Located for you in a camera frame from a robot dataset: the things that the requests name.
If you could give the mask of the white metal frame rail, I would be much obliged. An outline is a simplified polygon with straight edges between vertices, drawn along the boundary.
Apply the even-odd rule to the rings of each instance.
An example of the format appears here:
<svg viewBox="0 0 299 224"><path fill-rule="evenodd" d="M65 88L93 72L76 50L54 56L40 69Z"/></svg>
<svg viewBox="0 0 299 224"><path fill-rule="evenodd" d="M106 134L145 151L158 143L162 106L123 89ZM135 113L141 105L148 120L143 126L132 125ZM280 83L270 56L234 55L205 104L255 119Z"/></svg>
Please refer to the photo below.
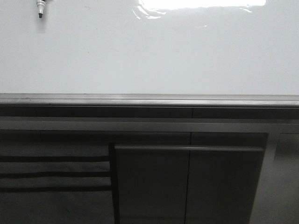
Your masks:
<svg viewBox="0 0 299 224"><path fill-rule="evenodd" d="M2 130L298 133L298 120L1 117Z"/></svg>

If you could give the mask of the white whiteboard marker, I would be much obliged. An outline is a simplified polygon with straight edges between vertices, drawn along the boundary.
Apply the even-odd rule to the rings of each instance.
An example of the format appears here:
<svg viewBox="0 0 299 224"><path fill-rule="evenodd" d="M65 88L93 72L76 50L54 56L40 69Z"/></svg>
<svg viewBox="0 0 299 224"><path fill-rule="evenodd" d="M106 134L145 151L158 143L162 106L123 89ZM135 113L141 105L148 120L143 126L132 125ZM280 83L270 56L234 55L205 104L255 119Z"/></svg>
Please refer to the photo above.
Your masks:
<svg viewBox="0 0 299 224"><path fill-rule="evenodd" d="M37 9L38 9L38 16L39 16L39 18L42 18L43 14L44 14L44 9L45 9L45 6L46 6L46 1L45 0L37 0L36 1L36 6L37 6Z"/></svg>

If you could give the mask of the grey cloth with black stripes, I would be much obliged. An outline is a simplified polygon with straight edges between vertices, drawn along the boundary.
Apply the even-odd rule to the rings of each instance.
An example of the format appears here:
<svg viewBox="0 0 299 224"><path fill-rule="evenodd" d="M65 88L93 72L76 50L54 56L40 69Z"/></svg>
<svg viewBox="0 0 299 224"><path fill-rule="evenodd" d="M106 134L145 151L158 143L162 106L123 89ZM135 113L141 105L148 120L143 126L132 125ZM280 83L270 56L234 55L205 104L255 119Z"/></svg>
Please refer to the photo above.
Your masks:
<svg viewBox="0 0 299 224"><path fill-rule="evenodd" d="M0 191L110 191L107 144L96 142L4 142L0 145Z"/></svg>

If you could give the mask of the white whiteboard with frame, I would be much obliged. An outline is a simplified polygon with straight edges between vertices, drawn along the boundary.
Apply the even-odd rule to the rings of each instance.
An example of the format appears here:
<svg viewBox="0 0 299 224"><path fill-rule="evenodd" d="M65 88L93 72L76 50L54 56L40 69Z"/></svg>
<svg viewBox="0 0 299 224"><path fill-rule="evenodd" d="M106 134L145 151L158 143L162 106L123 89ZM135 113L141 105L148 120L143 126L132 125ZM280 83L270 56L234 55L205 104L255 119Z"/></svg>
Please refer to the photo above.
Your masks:
<svg viewBox="0 0 299 224"><path fill-rule="evenodd" d="M0 102L298 107L299 3L3 0Z"/></svg>

